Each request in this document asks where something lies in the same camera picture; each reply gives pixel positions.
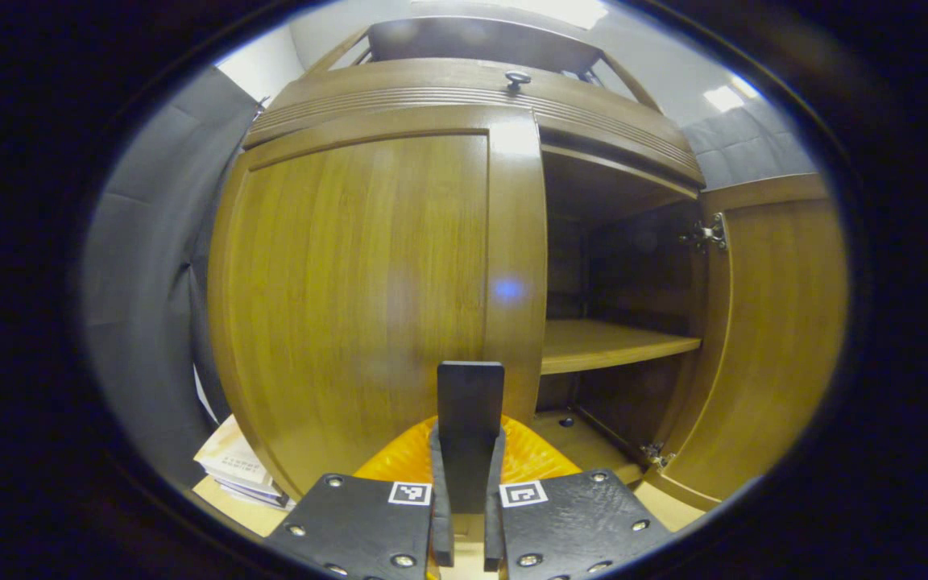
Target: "metal knob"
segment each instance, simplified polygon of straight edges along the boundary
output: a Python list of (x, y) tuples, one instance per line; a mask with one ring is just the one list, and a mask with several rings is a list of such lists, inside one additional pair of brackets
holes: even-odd
[(520, 70), (508, 70), (504, 73), (504, 76), (511, 82), (510, 85), (507, 85), (508, 91), (520, 91), (522, 85), (527, 85), (532, 81), (529, 74)]

